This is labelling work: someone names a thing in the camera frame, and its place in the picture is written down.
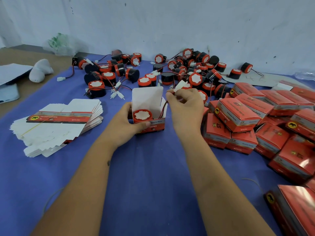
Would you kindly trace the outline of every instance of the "white board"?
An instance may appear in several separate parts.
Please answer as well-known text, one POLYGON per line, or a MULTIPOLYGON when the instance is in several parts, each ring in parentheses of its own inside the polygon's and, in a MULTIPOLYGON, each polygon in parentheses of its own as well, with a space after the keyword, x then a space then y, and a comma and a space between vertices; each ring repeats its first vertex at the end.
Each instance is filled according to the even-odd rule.
POLYGON ((251 70, 248 74, 242 73, 239 79, 231 79, 228 76, 226 76, 230 74, 231 70, 232 68, 226 68, 225 71, 221 73, 223 74, 223 79, 230 83, 246 82, 253 86, 274 87, 280 80, 285 80, 294 84, 299 84, 307 87, 305 84, 287 76, 267 73, 262 73, 264 76, 261 76, 253 70, 251 70))

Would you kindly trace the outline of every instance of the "pile of red boxes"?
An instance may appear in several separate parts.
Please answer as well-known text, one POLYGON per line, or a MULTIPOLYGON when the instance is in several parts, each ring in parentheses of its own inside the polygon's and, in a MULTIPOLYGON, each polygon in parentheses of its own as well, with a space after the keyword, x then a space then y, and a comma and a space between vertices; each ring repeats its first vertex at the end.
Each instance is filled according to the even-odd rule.
POLYGON ((315 235, 315 92, 283 85, 259 91, 236 83, 231 98, 209 102, 202 134, 210 146, 270 159, 270 168, 298 185, 265 195, 277 221, 287 235, 315 235))

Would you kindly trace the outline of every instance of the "yellow circle logo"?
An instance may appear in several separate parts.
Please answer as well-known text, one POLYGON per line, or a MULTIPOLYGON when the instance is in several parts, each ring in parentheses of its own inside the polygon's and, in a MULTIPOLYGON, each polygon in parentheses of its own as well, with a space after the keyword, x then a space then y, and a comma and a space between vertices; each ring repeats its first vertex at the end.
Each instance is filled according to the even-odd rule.
POLYGON ((296 128, 297 127, 297 124, 295 122, 289 122, 288 123, 288 127, 289 128, 296 128))
POLYGON ((267 193, 266 198, 269 203, 273 204, 275 202, 275 198, 271 193, 267 193))
POLYGON ((31 117, 31 120, 37 120, 37 119, 39 119, 39 116, 33 116, 33 117, 31 117))

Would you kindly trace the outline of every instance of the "clear plastic bag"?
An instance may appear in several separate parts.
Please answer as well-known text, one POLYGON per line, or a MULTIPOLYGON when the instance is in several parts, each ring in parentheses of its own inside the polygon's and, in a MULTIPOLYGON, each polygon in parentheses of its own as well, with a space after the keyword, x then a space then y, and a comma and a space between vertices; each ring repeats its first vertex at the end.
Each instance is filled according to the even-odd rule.
POLYGON ((315 81, 315 71, 299 71, 294 74, 296 79, 315 81))
POLYGON ((52 51, 55 55, 74 56, 82 49, 82 44, 70 35, 58 33, 55 37, 45 41, 42 48, 52 51))

